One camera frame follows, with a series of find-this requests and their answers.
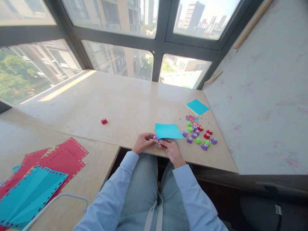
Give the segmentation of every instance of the blue paper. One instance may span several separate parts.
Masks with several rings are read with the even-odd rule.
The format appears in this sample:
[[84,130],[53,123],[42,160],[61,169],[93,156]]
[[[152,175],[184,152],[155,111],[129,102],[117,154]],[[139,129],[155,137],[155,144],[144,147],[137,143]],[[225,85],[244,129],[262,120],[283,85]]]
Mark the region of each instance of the blue paper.
[[155,124],[155,133],[159,139],[182,139],[183,135],[176,124]]
[[17,172],[20,169],[20,165],[17,165],[16,167],[13,168],[13,173]]
[[36,166],[0,200],[1,225],[22,230],[67,177],[68,174]]
[[199,100],[195,99],[187,104],[185,104],[187,107],[189,107],[197,116],[202,115],[204,112],[209,110],[207,106],[200,103]]

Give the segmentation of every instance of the desk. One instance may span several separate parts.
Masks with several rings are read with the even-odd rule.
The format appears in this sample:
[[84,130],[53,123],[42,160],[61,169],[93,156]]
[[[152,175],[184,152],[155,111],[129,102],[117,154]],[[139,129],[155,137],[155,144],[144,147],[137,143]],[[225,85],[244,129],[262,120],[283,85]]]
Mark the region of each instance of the desk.
[[[12,175],[25,154],[62,143],[70,135],[0,119],[0,181]],[[89,151],[83,159],[86,166],[61,190],[86,197],[91,204],[106,181],[117,157],[119,146],[74,137]],[[33,230],[72,230],[82,218],[85,202],[71,197],[60,197],[53,202],[31,227]]]
[[[154,132],[155,123],[178,124],[186,130],[185,116],[191,112],[184,104],[196,98],[209,107],[200,90],[86,70],[0,118],[131,149],[138,134]],[[103,117],[108,120],[105,125],[100,122]],[[213,130],[218,144],[205,152],[200,145],[177,140],[183,158],[238,173],[212,111],[201,117],[202,126]],[[166,157],[156,146],[147,152]]]

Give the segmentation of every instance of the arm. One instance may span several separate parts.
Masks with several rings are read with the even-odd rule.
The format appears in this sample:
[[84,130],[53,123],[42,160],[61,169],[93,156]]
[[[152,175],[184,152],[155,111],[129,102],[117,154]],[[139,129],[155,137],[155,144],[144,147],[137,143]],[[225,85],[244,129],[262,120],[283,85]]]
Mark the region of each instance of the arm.
[[177,142],[171,139],[159,140],[174,165],[173,175],[182,194],[184,208],[191,230],[225,230],[226,226],[218,218],[215,206],[199,186],[190,167],[184,161]]
[[139,135],[133,150],[126,153],[119,168],[106,181],[93,204],[87,208],[83,218],[73,229],[74,231],[116,230],[132,172],[139,155],[148,147],[158,143],[156,140],[150,141],[154,135],[153,133]]

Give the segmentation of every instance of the tabletop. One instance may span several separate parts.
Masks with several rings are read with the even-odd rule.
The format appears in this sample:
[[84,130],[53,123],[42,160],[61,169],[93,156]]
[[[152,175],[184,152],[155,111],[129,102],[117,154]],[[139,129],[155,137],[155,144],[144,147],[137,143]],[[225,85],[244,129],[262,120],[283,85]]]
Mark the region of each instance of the tabletop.
[[[0,181],[12,175],[25,154],[63,143],[71,136],[45,128],[0,119]],[[81,137],[73,138],[89,151],[85,167],[61,190],[86,197],[91,204],[107,180],[119,146]],[[72,230],[85,212],[86,203],[72,197],[60,197],[32,225],[32,230]]]
[[[131,149],[140,133],[154,132],[155,123],[177,124],[184,131],[186,117],[193,116],[213,130],[218,144],[204,151],[178,139],[185,161],[238,173],[212,111],[197,118],[185,107],[194,99],[209,107],[200,90],[85,70],[0,118]],[[101,124],[103,117],[107,124]],[[146,152],[166,157],[157,146]]]

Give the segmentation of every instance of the white wall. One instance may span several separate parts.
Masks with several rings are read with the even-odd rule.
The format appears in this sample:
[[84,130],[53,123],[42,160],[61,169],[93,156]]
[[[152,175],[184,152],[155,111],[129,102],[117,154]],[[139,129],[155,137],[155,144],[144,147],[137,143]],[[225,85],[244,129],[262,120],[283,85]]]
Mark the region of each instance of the white wall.
[[240,174],[308,174],[307,12],[273,1],[203,90]]

